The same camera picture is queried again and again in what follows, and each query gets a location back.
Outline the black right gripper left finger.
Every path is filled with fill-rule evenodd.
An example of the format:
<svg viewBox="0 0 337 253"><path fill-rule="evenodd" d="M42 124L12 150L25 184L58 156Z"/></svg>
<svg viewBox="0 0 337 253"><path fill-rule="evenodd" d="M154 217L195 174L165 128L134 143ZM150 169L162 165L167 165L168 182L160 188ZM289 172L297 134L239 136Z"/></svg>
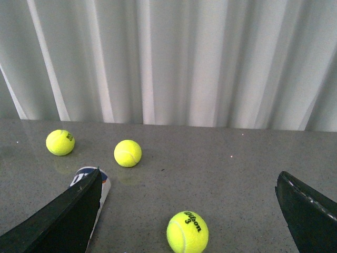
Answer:
<svg viewBox="0 0 337 253"><path fill-rule="evenodd" d="M86 252L102 194L96 169L1 236L1 252Z"/></svg>

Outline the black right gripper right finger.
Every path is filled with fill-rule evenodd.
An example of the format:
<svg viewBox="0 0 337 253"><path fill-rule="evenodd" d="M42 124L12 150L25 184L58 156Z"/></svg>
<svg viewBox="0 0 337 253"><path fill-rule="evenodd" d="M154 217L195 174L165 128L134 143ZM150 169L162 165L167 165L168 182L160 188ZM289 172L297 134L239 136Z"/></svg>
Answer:
<svg viewBox="0 0 337 253"><path fill-rule="evenodd" d="M336 252L336 202L286 171L275 193L299 252Z"/></svg>

